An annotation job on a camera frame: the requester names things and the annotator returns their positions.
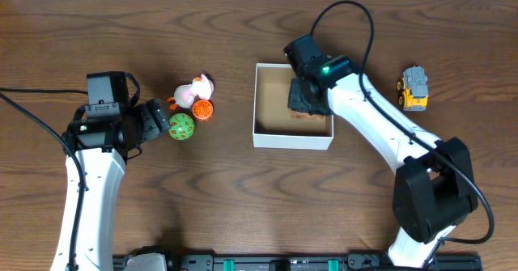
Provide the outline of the brown plush toy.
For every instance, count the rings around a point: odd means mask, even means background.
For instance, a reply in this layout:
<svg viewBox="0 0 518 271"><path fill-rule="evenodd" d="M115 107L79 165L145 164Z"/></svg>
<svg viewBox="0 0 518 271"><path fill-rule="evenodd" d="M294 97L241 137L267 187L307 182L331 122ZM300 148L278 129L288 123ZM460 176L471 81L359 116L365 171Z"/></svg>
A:
<svg viewBox="0 0 518 271"><path fill-rule="evenodd" d="M323 116L323 115L309 114L307 112L298 112L298 111L292 111L291 116L295 119L308 120L308 121L321 121L321 120L325 120L325 118L326 118L326 116Z"/></svg>

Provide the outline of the green ball with numbers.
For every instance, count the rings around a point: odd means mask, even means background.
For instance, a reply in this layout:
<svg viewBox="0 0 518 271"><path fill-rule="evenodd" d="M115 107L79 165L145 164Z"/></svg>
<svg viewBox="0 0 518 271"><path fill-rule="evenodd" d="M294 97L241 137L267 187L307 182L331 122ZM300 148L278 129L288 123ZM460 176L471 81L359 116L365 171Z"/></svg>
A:
<svg viewBox="0 0 518 271"><path fill-rule="evenodd" d="M169 135L175 140L186 140L193 136L196 125L193 118L185 113L177 113L168 120L170 124Z"/></svg>

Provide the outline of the pink white duck toy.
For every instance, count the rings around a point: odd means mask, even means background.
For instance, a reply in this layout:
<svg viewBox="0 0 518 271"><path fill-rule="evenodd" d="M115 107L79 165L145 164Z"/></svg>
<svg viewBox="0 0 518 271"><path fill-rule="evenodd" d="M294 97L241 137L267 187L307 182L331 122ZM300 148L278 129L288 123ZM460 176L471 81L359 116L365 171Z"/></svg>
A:
<svg viewBox="0 0 518 271"><path fill-rule="evenodd" d="M213 92L213 82L205 74L201 74L190 84L179 86L175 90L173 96L168 98L169 108L191 108L197 100L209 100Z"/></svg>

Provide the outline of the white cardboard box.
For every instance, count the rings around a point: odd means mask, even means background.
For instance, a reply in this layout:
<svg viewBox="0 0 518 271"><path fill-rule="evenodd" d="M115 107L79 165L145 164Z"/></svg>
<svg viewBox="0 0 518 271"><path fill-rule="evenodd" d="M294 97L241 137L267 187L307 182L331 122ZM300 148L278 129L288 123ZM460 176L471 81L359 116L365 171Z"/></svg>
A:
<svg viewBox="0 0 518 271"><path fill-rule="evenodd" d="M328 150L333 117L306 112L295 93L298 81L289 64L256 64L253 146L291 150Z"/></svg>

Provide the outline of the yellow grey toy truck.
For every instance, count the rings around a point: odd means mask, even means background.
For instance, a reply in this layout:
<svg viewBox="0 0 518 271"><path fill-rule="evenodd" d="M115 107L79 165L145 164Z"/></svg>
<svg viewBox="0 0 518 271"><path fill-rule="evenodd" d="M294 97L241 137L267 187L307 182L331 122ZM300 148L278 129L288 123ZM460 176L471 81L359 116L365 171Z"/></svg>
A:
<svg viewBox="0 0 518 271"><path fill-rule="evenodd" d="M406 69L397 82L400 92L398 103L405 111L425 111L427 108L429 91L427 76L421 66Z"/></svg>

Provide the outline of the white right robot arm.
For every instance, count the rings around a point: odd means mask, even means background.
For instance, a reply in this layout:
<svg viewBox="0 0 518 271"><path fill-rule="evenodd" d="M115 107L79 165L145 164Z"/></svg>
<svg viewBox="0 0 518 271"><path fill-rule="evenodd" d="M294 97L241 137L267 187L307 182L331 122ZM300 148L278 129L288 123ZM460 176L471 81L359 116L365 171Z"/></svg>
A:
<svg viewBox="0 0 518 271"><path fill-rule="evenodd" d="M417 126L347 57L290 52L287 58L296 73L289 108L342 117L394 172L393 213L400 230L388 250L391 266L429 266L438 246L478 207L467 146L459 138L444 142Z"/></svg>

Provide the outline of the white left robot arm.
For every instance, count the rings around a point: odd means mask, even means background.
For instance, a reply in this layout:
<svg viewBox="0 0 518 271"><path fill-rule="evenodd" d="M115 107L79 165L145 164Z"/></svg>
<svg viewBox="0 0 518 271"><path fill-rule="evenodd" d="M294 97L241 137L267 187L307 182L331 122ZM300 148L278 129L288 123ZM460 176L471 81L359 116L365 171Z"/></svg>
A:
<svg viewBox="0 0 518 271"><path fill-rule="evenodd" d="M113 269L113 223L128 153L169 130L158 99L91 97L62 138L67 192L53 270Z"/></svg>

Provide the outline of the orange lattice ball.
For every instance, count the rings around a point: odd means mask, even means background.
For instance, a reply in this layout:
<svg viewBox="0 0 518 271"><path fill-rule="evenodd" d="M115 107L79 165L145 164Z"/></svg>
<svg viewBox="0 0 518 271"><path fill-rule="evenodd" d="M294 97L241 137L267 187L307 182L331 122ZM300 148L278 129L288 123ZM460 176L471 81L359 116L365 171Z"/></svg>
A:
<svg viewBox="0 0 518 271"><path fill-rule="evenodd" d="M209 100L198 100L192 106L193 115L200 121L208 121L214 114L214 106Z"/></svg>

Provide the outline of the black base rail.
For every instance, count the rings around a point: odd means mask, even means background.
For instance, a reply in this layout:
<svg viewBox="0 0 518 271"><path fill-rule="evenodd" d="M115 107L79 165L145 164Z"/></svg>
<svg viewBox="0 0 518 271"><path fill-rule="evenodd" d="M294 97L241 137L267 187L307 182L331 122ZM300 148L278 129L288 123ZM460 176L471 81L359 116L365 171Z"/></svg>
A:
<svg viewBox="0 0 518 271"><path fill-rule="evenodd" d="M154 259L163 259L156 270L171 271L347 271L403 270L379 252L352 252L343 256L215 256L210 253L180 255L161 247L144 247L126 256L114 256L115 270L151 270Z"/></svg>

